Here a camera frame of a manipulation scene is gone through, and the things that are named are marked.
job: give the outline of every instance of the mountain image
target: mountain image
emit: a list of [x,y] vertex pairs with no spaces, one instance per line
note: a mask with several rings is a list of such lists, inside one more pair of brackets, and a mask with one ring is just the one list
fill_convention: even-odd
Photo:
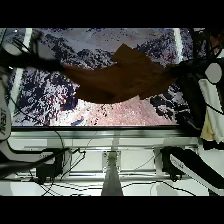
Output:
[[[37,28],[35,31],[42,33],[39,55],[56,58],[64,64],[89,69],[110,66],[114,63],[111,60],[113,53],[123,43],[163,66],[177,63],[172,28]],[[8,32],[4,41],[12,42],[15,36],[23,39],[24,30]],[[13,125],[154,126],[181,124],[186,118],[191,118],[183,94],[175,84],[163,94],[142,101],[137,96],[113,105],[77,99],[77,88],[78,84],[59,72],[24,70],[17,104],[30,117],[15,110]]]

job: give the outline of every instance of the brown garment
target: brown garment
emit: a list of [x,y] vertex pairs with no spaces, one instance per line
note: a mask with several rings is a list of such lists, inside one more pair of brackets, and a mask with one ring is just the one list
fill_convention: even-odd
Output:
[[145,99],[166,91],[176,78],[145,54],[122,44],[112,57],[116,64],[88,70],[65,66],[65,76],[80,85],[76,97],[99,104],[113,104],[137,95]]

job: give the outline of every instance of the metal bracket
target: metal bracket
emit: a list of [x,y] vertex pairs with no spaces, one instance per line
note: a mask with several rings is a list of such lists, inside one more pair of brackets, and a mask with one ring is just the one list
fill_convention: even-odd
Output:
[[121,171],[121,151],[107,151],[107,152],[105,151],[102,154],[103,173],[107,172],[109,156],[116,158],[116,167],[118,172],[120,172]]

